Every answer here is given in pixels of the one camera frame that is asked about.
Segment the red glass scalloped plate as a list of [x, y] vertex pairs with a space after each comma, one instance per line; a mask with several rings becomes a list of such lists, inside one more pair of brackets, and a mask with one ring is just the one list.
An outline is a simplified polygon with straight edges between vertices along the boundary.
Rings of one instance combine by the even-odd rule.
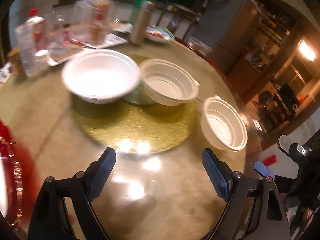
[[14, 230], [20, 227], [22, 220], [22, 168], [16, 156], [15, 145], [10, 130], [1, 119], [1, 163], [4, 165], [4, 181], [6, 186], [8, 209], [4, 216]]

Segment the large white foam bowl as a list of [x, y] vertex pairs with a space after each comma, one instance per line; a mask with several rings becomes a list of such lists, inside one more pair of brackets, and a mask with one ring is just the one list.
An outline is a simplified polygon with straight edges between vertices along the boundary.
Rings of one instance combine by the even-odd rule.
[[106, 104], [131, 93], [140, 68], [129, 56], [109, 49], [89, 50], [68, 61], [61, 72], [68, 91], [89, 103]]

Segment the cream plastic ribbed bowl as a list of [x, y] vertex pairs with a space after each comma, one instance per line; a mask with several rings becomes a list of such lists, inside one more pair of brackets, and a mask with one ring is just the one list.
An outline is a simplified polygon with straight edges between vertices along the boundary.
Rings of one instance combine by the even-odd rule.
[[182, 67], [160, 59], [144, 60], [139, 65], [145, 94], [165, 106], [188, 103], [199, 94], [200, 84]]

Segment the gold glitter round placemat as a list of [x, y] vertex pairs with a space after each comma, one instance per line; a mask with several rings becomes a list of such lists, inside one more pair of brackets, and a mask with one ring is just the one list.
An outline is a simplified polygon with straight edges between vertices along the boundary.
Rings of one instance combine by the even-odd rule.
[[93, 141], [119, 152], [149, 154], [183, 143], [197, 123], [196, 99], [177, 106], [136, 106], [124, 99], [98, 105], [71, 97], [72, 116]]

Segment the green round turntable base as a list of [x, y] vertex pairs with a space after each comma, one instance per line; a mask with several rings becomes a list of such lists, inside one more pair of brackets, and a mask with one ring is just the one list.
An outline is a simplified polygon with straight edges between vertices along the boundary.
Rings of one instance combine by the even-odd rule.
[[144, 92], [144, 85], [140, 81], [139, 85], [129, 94], [123, 96], [123, 99], [132, 105], [136, 106], [149, 106], [155, 102]]

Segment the white printed paper sheet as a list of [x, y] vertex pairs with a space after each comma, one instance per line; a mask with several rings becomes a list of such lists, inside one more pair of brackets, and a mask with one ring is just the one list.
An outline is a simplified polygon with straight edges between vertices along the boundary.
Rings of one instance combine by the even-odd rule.
[[65, 36], [61, 53], [47, 53], [49, 66], [53, 67], [65, 63], [84, 52], [125, 44], [128, 40], [124, 36], [131, 33], [133, 28], [129, 23], [113, 23], [111, 31], [105, 34], [103, 40], [93, 43], [90, 41], [89, 33], [79, 29], [79, 27], [73, 26], [64, 31]]

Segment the peanut butter jar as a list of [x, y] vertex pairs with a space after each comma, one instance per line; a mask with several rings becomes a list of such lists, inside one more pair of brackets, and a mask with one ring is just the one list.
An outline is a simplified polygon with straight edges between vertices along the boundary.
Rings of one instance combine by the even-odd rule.
[[7, 54], [8, 62], [11, 63], [11, 72], [15, 76], [25, 75], [21, 60], [20, 60], [20, 50], [18, 47], [12, 48]]

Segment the clear plastic container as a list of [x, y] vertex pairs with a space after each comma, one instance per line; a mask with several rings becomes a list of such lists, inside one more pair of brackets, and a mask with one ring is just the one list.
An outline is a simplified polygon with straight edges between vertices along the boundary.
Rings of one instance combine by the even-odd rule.
[[212, 53], [212, 49], [201, 42], [200, 40], [189, 37], [187, 41], [187, 46], [194, 52], [196, 52], [199, 55], [209, 57]]

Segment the amber liquid glass bottle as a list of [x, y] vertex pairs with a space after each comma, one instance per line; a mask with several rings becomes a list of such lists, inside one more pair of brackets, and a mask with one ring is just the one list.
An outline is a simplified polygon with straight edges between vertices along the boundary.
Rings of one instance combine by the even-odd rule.
[[108, 31], [108, 11], [110, 2], [96, 0], [93, 3], [91, 21], [89, 24], [89, 36], [92, 44], [102, 43]]

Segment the clear glass pitcher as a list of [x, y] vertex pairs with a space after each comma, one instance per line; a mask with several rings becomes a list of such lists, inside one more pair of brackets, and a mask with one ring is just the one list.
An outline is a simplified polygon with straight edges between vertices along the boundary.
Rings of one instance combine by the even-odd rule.
[[64, 23], [63, 17], [55, 11], [45, 15], [44, 46], [52, 56], [64, 51]]

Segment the blue patterned snack dish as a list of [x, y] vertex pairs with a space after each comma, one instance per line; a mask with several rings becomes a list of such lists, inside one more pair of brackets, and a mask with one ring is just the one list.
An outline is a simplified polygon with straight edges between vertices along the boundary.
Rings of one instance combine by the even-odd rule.
[[147, 27], [145, 36], [148, 40], [157, 43], [168, 43], [169, 41], [175, 40], [175, 37], [172, 35], [172, 33], [158, 27]]

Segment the red capped white bottle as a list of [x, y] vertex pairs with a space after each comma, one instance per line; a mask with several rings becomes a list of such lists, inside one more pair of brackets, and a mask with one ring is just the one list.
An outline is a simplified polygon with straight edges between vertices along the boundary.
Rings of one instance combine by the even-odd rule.
[[26, 22], [31, 25], [36, 51], [39, 51], [43, 48], [42, 40], [45, 18], [38, 15], [38, 9], [29, 10], [28, 16], [29, 18]]

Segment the clear plastic bag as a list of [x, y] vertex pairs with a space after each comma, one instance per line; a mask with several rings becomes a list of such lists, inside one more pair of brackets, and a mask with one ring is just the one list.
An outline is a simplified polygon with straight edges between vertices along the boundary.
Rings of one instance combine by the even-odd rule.
[[102, 44], [111, 31], [115, 8], [111, 0], [77, 1], [70, 27], [72, 37], [92, 45]]

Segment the steel thermos flask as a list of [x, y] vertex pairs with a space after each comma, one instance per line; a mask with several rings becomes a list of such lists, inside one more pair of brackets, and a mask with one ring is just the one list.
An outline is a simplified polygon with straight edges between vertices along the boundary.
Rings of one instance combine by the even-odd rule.
[[145, 38], [145, 31], [149, 25], [155, 4], [150, 1], [143, 1], [137, 11], [137, 17], [130, 34], [130, 42], [140, 45]]

